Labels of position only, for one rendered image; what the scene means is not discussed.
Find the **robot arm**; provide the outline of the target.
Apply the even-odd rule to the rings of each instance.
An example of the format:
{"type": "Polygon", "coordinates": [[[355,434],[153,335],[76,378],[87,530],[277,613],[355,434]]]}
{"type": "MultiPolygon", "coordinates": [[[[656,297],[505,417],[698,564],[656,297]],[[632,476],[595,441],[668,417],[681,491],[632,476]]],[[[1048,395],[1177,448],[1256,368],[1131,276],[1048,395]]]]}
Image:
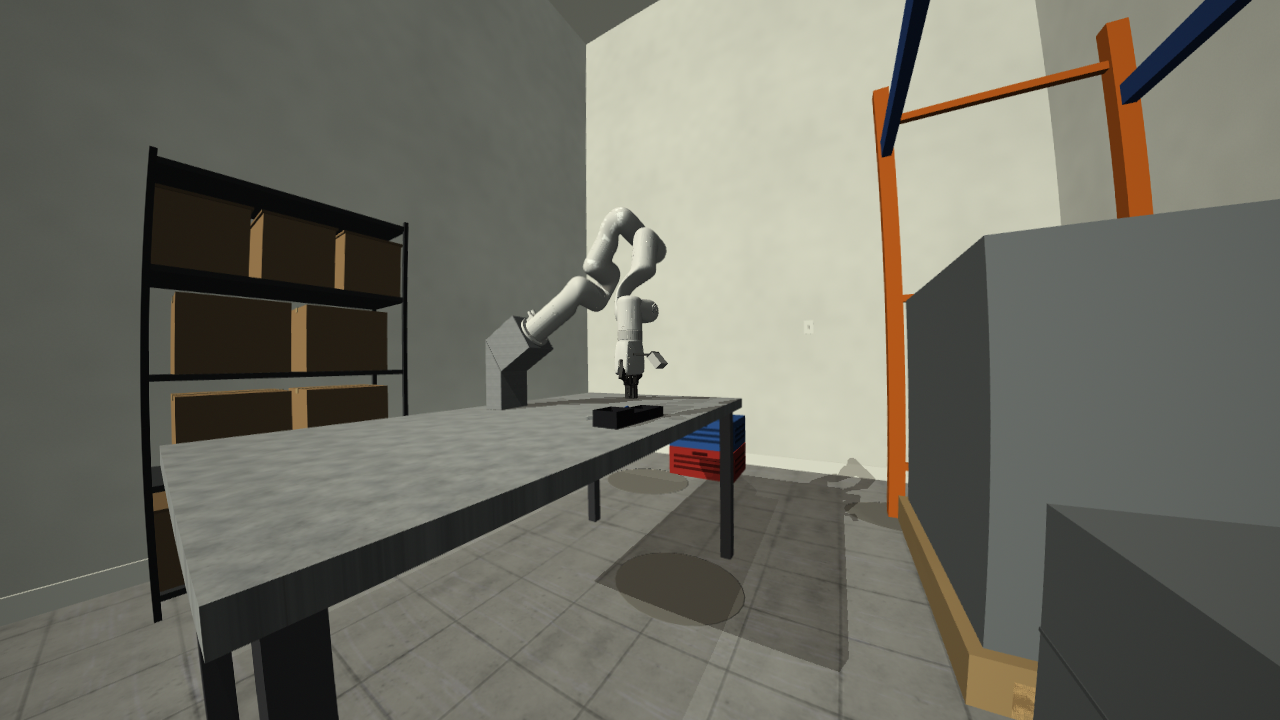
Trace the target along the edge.
{"type": "Polygon", "coordinates": [[[614,296],[618,340],[643,340],[643,323],[655,322],[659,310],[654,301],[628,295],[655,275],[657,263],[666,258],[666,243],[654,231],[646,228],[634,211],[627,208],[614,208],[603,220],[582,265],[584,272],[593,277],[596,284],[581,275],[573,277],[538,314],[535,310],[529,311],[529,319],[521,322],[521,328],[534,345],[547,345],[545,337],[568,322],[579,305],[593,313],[605,307],[620,282],[620,268],[612,263],[620,234],[634,249],[631,270],[625,275],[614,296]]]}

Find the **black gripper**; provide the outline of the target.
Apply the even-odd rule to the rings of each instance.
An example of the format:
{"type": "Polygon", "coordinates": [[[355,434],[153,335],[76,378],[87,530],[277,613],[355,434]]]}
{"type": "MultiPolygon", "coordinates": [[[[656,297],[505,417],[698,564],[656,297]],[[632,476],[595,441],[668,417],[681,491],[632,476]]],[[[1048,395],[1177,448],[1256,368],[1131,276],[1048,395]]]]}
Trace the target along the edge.
{"type": "Polygon", "coordinates": [[[644,356],[634,354],[644,354],[643,340],[618,340],[614,348],[614,374],[625,383],[625,398],[637,398],[637,384],[644,373],[644,356]]]}

